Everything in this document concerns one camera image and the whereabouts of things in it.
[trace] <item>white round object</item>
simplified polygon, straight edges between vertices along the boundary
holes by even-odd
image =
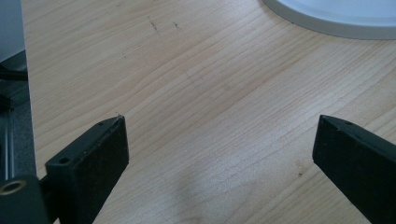
[[[328,35],[396,39],[396,0],[262,0],[288,21]]]

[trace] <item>light wooden surface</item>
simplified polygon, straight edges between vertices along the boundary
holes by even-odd
[[[318,116],[396,143],[396,42],[260,0],[23,0],[37,172],[101,119],[131,161],[95,223],[367,223],[312,162]]]

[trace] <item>dark mark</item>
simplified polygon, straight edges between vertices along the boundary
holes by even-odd
[[[181,28],[178,27],[177,23],[174,22],[174,25],[175,25],[175,27],[176,27],[178,30],[181,30]]]
[[[157,26],[149,17],[148,17],[148,21],[149,21],[149,23],[151,23],[152,28],[154,28],[154,30],[157,31]]]

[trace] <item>white plate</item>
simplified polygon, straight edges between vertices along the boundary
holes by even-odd
[[[328,35],[396,39],[396,0],[262,0],[281,17]]]

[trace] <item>wood grain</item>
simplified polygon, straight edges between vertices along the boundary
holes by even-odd
[[[396,143],[396,42],[260,0],[22,1],[37,173],[95,122],[131,162],[95,223],[368,223],[312,162],[318,115]]]

